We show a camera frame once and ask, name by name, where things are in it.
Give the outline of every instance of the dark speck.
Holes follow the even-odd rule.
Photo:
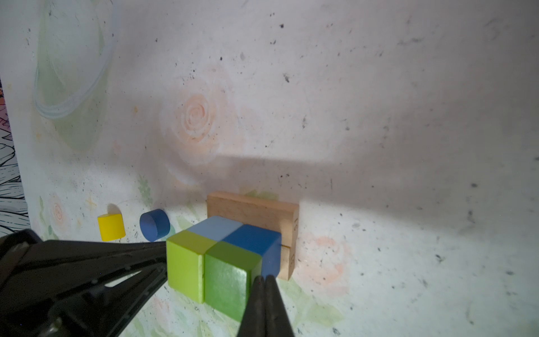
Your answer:
[[[474,218],[473,218],[473,210],[469,210],[469,211],[468,211],[468,216],[466,217],[466,219],[467,219],[468,221],[470,221],[471,223],[475,223],[475,220],[474,220]]]

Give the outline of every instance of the blue cylinder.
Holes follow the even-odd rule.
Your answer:
[[[140,216],[140,230],[146,240],[153,242],[170,232],[170,221],[162,209],[154,209]]]

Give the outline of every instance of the natural wood block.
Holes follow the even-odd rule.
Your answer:
[[[278,277],[288,280],[292,276],[298,238],[299,205],[218,191],[208,195],[208,218],[212,216],[222,216],[280,232],[282,246]]]
[[[294,267],[296,267],[295,250],[291,252],[290,247],[281,246],[281,271],[277,277],[285,281],[290,280]]]

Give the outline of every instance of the wooden block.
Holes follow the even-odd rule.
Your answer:
[[[278,278],[290,279],[295,267],[299,205],[228,192],[213,192],[208,195],[208,218],[212,216],[222,216],[280,232],[282,246]]]
[[[186,230],[218,242],[241,226],[243,226],[243,223],[239,221],[225,219],[220,216],[212,216]]]
[[[167,239],[167,274],[171,288],[204,303],[204,255],[217,242],[190,231]]]
[[[278,278],[288,281],[292,272],[296,267],[296,252],[290,251],[290,247],[281,246],[281,271],[279,272]]]
[[[262,256],[262,271],[277,277],[281,271],[281,233],[251,225],[243,225],[223,239],[234,246]]]
[[[206,303],[240,322],[261,270],[262,256],[228,242],[216,243],[205,255]]]

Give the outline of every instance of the painted wall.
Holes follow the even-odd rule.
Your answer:
[[[82,76],[45,52],[65,47],[41,37],[58,13],[2,4],[0,75],[40,235],[100,240],[96,216],[117,207],[120,241],[140,242],[152,208],[180,231],[213,190],[278,198],[301,207],[279,283],[297,335],[539,333],[536,2],[116,0],[112,37],[107,1],[91,3],[99,29],[84,24],[93,46],[116,41],[112,60],[60,121],[32,96],[40,64],[45,100]],[[125,336],[237,326],[165,286]]]

